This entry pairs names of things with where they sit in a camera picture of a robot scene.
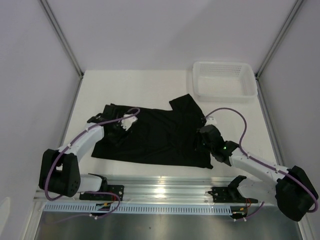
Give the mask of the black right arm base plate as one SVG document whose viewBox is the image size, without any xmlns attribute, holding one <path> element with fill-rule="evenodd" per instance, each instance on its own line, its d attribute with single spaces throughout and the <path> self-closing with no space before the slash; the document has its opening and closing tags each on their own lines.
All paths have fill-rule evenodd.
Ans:
<svg viewBox="0 0 320 240">
<path fill-rule="evenodd" d="M 213 186 L 207 193 L 212 196 L 214 203 L 258 203 L 258 200 L 254 198 L 250 198 L 250 201 L 248 201 L 248 199 L 243 197 L 238 189 L 234 187 Z"/>
</svg>

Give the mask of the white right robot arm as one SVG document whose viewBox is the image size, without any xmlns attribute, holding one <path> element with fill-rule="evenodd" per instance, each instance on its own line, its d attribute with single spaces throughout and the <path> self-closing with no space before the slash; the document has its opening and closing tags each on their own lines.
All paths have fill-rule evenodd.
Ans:
<svg viewBox="0 0 320 240">
<path fill-rule="evenodd" d="M 267 202 L 295 222 L 318 210 L 319 195 L 301 167 L 272 164 L 246 153 L 239 143 L 225 141 L 214 125 L 197 130 L 195 145 L 196 149 L 209 152 L 218 162 L 258 178 L 258 181 L 243 176 L 236 179 L 237 184 L 228 189 L 232 201 L 247 198 Z"/>
</svg>

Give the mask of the black t-shirt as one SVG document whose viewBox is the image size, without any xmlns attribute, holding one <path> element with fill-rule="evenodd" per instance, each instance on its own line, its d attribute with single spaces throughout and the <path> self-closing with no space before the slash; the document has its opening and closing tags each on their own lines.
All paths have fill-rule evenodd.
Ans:
<svg viewBox="0 0 320 240">
<path fill-rule="evenodd" d="M 120 122 L 103 126 L 104 137 L 91 156 L 130 163 L 212 169 L 208 152 L 195 149 L 204 114 L 194 99 L 183 95 L 169 101 L 171 110 L 140 108 L 128 130 Z"/>
</svg>

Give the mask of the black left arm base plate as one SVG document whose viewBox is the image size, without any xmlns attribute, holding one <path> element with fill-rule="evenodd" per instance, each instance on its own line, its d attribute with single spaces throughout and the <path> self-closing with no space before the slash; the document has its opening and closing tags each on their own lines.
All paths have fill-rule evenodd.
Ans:
<svg viewBox="0 0 320 240">
<path fill-rule="evenodd" d="M 113 193 L 117 195 L 120 200 L 123 200 L 124 196 L 124 186 L 123 185 L 103 185 L 100 187 L 98 192 L 102 193 Z M 85 192 L 79 195 L 79 199 L 82 201 L 117 201 L 117 197 L 109 194 L 101 193 L 88 193 Z"/>
</svg>

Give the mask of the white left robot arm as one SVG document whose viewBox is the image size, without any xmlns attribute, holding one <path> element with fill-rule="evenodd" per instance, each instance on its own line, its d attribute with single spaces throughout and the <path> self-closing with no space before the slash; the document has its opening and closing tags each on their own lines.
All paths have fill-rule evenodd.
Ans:
<svg viewBox="0 0 320 240">
<path fill-rule="evenodd" d="M 133 107 L 123 114 L 112 110 L 87 120 L 82 130 L 70 143 L 58 149 L 47 149 L 42 156 L 38 186 L 49 201 L 73 197 L 77 193 L 91 193 L 97 200 L 108 196 L 108 180 L 101 175 L 81 174 L 79 162 L 102 139 L 118 142 L 129 132 L 137 120 L 139 108 Z"/>
</svg>

